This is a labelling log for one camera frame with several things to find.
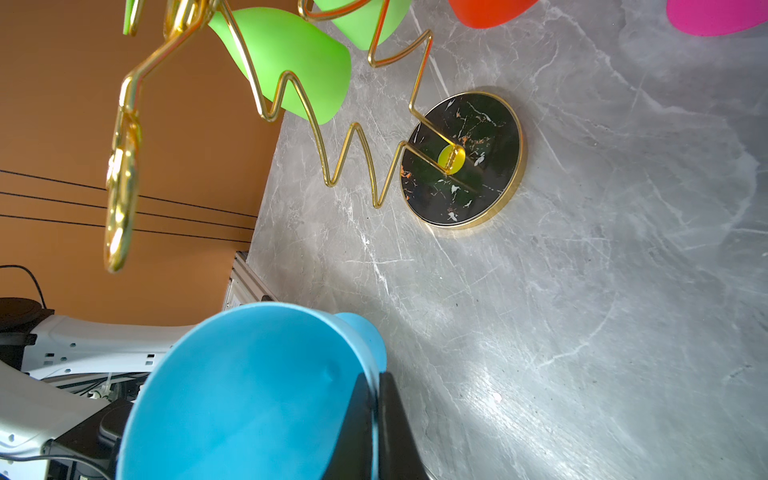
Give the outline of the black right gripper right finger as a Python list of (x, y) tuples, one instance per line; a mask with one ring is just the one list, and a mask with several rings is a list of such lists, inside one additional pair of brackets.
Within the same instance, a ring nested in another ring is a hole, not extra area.
[(428, 480), (394, 376), (379, 377), (379, 478)]

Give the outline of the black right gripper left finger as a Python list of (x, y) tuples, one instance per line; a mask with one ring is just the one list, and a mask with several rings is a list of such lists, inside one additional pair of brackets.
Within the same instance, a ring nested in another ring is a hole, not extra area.
[(374, 397), (367, 378), (355, 382), (342, 427), (322, 480), (371, 480), (374, 466)]

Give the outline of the blue wine glass front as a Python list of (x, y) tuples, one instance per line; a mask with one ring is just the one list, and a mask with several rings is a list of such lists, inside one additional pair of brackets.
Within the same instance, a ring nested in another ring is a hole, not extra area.
[(177, 341), (121, 442), (120, 479), (319, 479), (356, 386), (376, 394), (385, 342), (367, 319), (260, 302)]

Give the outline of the pink wine glass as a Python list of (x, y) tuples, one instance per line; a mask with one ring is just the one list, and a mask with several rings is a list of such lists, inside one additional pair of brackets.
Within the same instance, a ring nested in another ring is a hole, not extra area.
[(701, 37), (739, 33), (767, 21), (767, 0), (668, 0), (666, 13), (679, 31)]

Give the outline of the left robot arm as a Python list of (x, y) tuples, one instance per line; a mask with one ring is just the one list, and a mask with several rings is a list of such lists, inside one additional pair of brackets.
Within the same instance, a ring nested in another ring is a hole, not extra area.
[(2, 478), (115, 478), (133, 404), (188, 330), (95, 323), (2, 298)]

